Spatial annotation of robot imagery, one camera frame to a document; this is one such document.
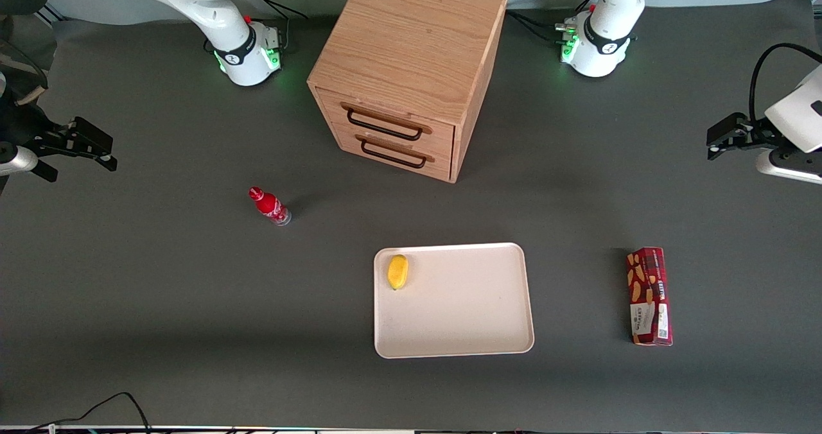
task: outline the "bottle cap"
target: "bottle cap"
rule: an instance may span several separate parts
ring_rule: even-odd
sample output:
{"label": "bottle cap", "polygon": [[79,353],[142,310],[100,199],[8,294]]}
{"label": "bottle cap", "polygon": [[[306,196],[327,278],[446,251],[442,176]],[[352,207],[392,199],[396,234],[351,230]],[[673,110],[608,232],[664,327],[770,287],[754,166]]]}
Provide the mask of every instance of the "bottle cap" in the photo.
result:
{"label": "bottle cap", "polygon": [[265,192],[262,191],[261,188],[259,188],[258,186],[252,186],[252,188],[249,189],[249,197],[252,200],[262,200],[262,197],[264,197],[264,195]]}

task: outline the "white tray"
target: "white tray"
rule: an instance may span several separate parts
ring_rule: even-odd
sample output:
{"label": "white tray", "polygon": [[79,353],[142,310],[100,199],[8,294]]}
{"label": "white tray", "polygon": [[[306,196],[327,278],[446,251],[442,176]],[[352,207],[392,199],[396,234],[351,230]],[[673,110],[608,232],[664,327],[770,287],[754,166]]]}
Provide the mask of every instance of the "white tray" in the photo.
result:
{"label": "white tray", "polygon": [[[388,285],[391,257],[408,280]],[[534,323],[525,254],[514,243],[385,248],[374,256],[374,347],[383,358],[528,352]]]}

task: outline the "black metal handle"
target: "black metal handle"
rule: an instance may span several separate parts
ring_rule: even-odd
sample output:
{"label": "black metal handle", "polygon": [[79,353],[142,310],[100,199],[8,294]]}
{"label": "black metal handle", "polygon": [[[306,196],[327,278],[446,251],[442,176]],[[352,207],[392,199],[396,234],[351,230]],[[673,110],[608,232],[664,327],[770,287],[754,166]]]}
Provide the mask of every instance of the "black metal handle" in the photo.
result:
{"label": "black metal handle", "polygon": [[349,118],[349,122],[351,124],[355,124],[366,129],[375,130],[376,132],[381,132],[383,134],[393,135],[394,137],[397,137],[398,139],[404,139],[405,141],[418,141],[419,138],[423,136],[422,127],[414,128],[417,130],[417,133],[414,135],[403,134],[402,132],[396,132],[395,130],[385,129],[385,127],[379,127],[374,124],[367,123],[365,121],[355,120],[355,118],[352,118],[351,116],[354,114],[353,108],[348,108],[347,111],[349,111],[347,117]]}
{"label": "black metal handle", "polygon": [[383,148],[388,148],[388,150],[392,150],[392,151],[397,152],[397,153],[407,154],[408,156],[413,156],[414,158],[419,158],[419,159],[422,159],[423,161],[420,162],[419,164],[416,164],[416,162],[408,162],[408,161],[405,161],[403,159],[394,158],[393,156],[388,156],[387,154],[384,154],[384,153],[368,150],[368,148],[365,148],[365,146],[366,146],[366,144],[371,144],[371,142],[369,142],[368,139],[366,139],[364,137],[361,137],[361,136],[357,136],[357,138],[360,141],[360,148],[362,150],[362,153],[366,153],[366,154],[370,154],[372,156],[376,156],[376,158],[387,159],[388,161],[396,162],[396,164],[402,164],[403,166],[408,166],[409,168],[414,168],[414,169],[422,169],[423,166],[425,166],[425,162],[428,161],[427,156],[409,154],[409,153],[401,152],[399,150],[394,150],[393,148],[388,148],[388,147],[383,147]]}

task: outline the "green led light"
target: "green led light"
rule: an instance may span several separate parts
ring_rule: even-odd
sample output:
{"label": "green led light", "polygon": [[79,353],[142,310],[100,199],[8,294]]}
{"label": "green led light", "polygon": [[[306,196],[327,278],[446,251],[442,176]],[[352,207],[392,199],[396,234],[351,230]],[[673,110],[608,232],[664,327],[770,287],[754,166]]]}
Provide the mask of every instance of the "green led light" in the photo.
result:
{"label": "green led light", "polygon": [[563,54],[561,55],[561,59],[563,62],[570,63],[570,59],[573,58],[573,53],[576,51],[576,46],[579,41],[578,36],[573,36],[570,41],[566,41],[564,43]]}
{"label": "green led light", "polygon": [[217,63],[220,64],[220,71],[225,73],[225,66],[223,66],[223,60],[220,60],[220,56],[217,55],[217,51],[214,51],[214,58],[217,59]]}
{"label": "green led light", "polygon": [[268,64],[268,67],[271,71],[277,71],[279,69],[279,52],[274,49],[263,49],[261,48],[262,53],[265,55],[265,63]]}

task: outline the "wooden drawer cabinet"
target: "wooden drawer cabinet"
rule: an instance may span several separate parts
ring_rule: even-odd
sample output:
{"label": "wooden drawer cabinet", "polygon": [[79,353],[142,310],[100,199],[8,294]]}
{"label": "wooden drawer cabinet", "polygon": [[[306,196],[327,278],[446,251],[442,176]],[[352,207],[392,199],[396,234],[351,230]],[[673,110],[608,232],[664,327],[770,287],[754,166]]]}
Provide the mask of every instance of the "wooden drawer cabinet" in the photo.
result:
{"label": "wooden drawer cabinet", "polygon": [[456,182],[507,0],[349,0],[308,86],[340,148]]}

